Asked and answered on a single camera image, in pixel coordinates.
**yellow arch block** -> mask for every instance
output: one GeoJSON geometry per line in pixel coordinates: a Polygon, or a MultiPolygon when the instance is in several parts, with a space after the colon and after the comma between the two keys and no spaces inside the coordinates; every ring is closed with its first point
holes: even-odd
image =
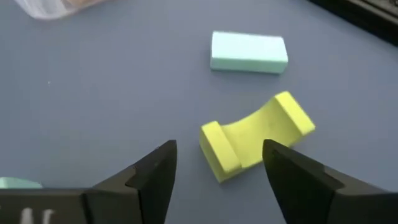
{"type": "Polygon", "coordinates": [[[212,121],[203,125],[200,147],[218,182],[222,182],[261,162],[265,139],[289,147],[314,129],[293,96],[284,91],[237,122],[221,126],[212,121]]]}

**mint green block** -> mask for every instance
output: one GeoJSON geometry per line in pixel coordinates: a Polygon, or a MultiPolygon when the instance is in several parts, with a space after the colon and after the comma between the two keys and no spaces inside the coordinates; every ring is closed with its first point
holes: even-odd
{"type": "Polygon", "coordinates": [[[42,185],[16,177],[0,177],[0,189],[41,189],[42,185]]]}
{"type": "Polygon", "coordinates": [[[282,73],[288,62],[282,37],[214,31],[213,70],[282,73]]]}

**yellow block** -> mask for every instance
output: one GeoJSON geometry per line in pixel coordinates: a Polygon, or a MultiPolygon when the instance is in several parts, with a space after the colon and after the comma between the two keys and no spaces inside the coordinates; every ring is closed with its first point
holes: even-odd
{"type": "Polygon", "coordinates": [[[239,121],[203,125],[200,147],[218,182],[222,182],[261,162],[265,139],[289,147],[314,129],[293,96],[284,91],[239,121]]]}

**block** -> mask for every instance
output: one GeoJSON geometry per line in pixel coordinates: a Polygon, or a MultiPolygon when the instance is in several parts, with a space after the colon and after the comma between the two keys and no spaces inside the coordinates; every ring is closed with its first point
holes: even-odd
{"type": "Polygon", "coordinates": [[[212,121],[203,125],[200,147],[221,183],[262,162],[265,139],[292,146],[314,130],[308,115],[284,91],[239,121],[226,125],[212,121]]]}
{"type": "Polygon", "coordinates": [[[288,62],[282,37],[214,31],[213,70],[282,73],[288,62]]]}
{"type": "Polygon", "coordinates": [[[16,177],[0,177],[0,189],[41,189],[42,185],[16,177]]]}

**blue table surface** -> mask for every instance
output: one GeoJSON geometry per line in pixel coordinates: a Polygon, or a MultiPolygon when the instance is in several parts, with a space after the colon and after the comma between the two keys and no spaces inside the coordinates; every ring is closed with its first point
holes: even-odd
{"type": "Polygon", "coordinates": [[[51,22],[0,2],[0,176],[88,187],[176,139],[166,223],[285,223],[263,165],[219,185],[198,144],[283,90],[317,126],[296,150],[398,190],[398,49],[308,1],[117,0],[51,22]],[[213,30],[283,36],[287,70],[212,72],[213,30]]]}

